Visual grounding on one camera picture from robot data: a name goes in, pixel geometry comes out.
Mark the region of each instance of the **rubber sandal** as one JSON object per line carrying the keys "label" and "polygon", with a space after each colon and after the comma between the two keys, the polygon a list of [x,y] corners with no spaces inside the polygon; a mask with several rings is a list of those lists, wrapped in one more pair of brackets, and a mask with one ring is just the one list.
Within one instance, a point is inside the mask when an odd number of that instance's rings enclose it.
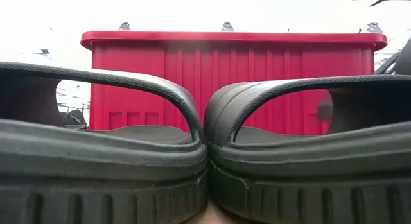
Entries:
{"label": "rubber sandal", "polygon": [[[327,89],[328,134],[242,124],[284,94]],[[411,222],[411,76],[247,82],[220,89],[205,113],[212,198],[263,223]]]}
{"label": "rubber sandal", "polygon": [[[191,95],[162,78],[118,74],[0,62],[0,223],[180,223],[206,206],[207,149]],[[190,133],[64,128],[60,79],[162,96]]]}

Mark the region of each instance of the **plastic lid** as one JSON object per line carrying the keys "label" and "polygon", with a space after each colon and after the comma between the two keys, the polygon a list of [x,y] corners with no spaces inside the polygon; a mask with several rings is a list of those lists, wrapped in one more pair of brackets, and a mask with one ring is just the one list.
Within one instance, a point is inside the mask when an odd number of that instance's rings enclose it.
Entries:
{"label": "plastic lid", "polygon": [[92,48],[93,41],[232,41],[283,42],[304,44],[374,44],[375,51],[387,45],[387,38],[379,33],[303,34],[303,33],[240,33],[240,32],[147,32],[147,31],[88,31],[82,35],[81,45]]}

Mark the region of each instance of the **slide sandal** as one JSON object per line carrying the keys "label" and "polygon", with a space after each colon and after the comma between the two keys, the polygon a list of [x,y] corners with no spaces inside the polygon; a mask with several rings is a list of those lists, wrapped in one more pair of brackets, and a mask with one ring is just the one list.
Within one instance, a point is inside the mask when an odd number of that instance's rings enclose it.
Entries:
{"label": "slide sandal", "polygon": [[[242,128],[267,101],[327,89],[327,135]],[[211,196],[263,223],[411,222],[411,76],[375,75],[237,83],[205,113]]]}
{"label": "slide sandal", "polygon": [[[207,205],[207,148],[192,96],[162,78],[119,74],[0,62],[0,223],[180,223]],[[190,133],[64,128],[61,79],[162,96]]]}

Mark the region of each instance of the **red plastic container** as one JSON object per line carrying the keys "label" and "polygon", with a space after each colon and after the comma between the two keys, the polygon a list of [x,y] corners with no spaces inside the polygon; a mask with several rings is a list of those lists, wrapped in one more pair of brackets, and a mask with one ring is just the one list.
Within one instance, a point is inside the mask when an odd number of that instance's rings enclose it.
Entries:
{"label": "red plastic container", "polygon": [[[209,98],[230,83],[321,76],[374,74],[374,51],[386,37],[364,34],[168,33],[90,31],[82,46],[92,67],[146,73],[185,87],[203,118]],[[317,119],[323,91],[300,92],[270,101],[244,124],[282,134],[323,134]],[[187,130],[181,113],[146,92],[91,87],[90,127],[168,125]]]}

